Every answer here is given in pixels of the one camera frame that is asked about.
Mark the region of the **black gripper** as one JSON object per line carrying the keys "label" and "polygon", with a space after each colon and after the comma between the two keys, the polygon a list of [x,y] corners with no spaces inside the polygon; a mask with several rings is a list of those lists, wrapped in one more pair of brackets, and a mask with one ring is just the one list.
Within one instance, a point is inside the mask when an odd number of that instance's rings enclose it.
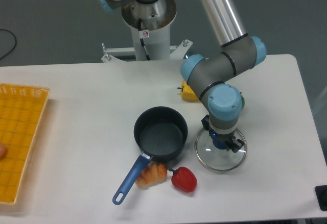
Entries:
{"label": "black gripper", "polygon": [[227,151],[232,151],[233,153],[237,153],[244,146],[244,141],[236,138],[233,133],[218,134],[210,132],[209,135],[215,147],[226,147]]}

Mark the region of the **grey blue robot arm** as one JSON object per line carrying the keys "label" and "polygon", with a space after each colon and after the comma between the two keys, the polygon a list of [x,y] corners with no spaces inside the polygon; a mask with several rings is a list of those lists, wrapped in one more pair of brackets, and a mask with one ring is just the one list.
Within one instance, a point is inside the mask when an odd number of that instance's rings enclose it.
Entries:
{"label": "grey blue robot arm", "polygon": [[[168,60],[170,24],[176,17],[174,0],[99,0],[103,8],[121,9],[132,32],[135,57],[140,60]],[[241,94],[228,80],[262,63],[267,55],[264,43],[250,37],[232,0],[201,0],[221,46],[213,58],[191,55],[180,73],[208,111],[203,127],[215,147],[238,152],[244,141],[235,137],[242,109]]]}

